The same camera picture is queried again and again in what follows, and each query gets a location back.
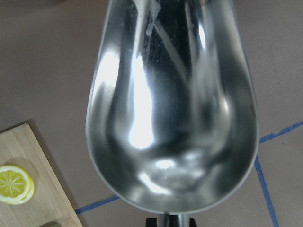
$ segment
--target metal scoop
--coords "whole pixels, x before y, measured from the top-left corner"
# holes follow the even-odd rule
[[[86,136],[119,197],[177,226],[239,188],[258,119],[233,1],[111,0]]]

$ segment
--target cutting board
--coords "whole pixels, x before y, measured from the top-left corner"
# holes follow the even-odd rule
[[[35,193],[21,205],[0,202],[0,227],[82,226],[28,124],[0,134],[2,165],[24,168],[34,180]]]

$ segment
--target blue tape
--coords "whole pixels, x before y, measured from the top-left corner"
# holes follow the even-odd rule
[[[281,130],[279,133],[277,133],[277,134],[271,133],[271,134],[269,134],[269,135],[267,135],[267,136],[261,137],[261,138],[260,138],[260,143],[264,143],[264,142],[269,141],[269,140],[272,140],[272,139],[274,139],[274,138],[276,138],[276,137],[279,137],[279,136],[282,136],[282,135],[284,135],[284,134],[287,134],[287,133],[291,132],[292,130],[294,130],[294,129],[296,129],[296,128],[299,128],[299,127],[302,126],[302,125],[303,125],[303,122],[299,122],[299,123],[297,123],[297,124],[294,124],[294,125],[292,125],[292,126],[289,126],[289,127],[285,128],[285,129],[282,129],[282,130]]]
[[[107,203],[110,203],[112,201],[115,201],[117,199],[119,199],[119,197],[115,195],[115,196],[113,196],[113,197],[111,197],[111,198],[109,198],[107,200],[103,200],[103,201],[99,201],[99,202],[94,202],[94,203],[92,203],[90,205],[87,205],[87,206],[81,207],[79,209],[76,209],[75,212],[76,212],[76,214],[81,214],[81,213],[84,213],[86,211],[95,209],[96,207],[103,206],[103,205],[105,205]]]
[[[266,185],[266,182],[265,182],[265,178],[264,178],[264,175],[263,175],[258,157],[255,160],[255,168],[256,168],[257,173],[258,173],[259,181],[260,181],[260,184],[261,184],[261,188],[262,188],[262,191],[263,191],[263,194],[264,194],[264,198],[265,198],[265,201],[266,201],[266,204],[267,204],[267,208],[268,208],[273,226],[274,227],[279,227],[279,223],[278,223],[278,220],[276,218],[275,209],[274,209],[273,203],[271,202],[269,191],[268,191],[268,188],[267,188],[267,185]]]

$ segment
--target stacked lemon slice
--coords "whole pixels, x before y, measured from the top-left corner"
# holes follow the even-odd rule
[[[0,167],[0,201],[18,205],[27,202],[34,194],[34,182],[18,166]]]

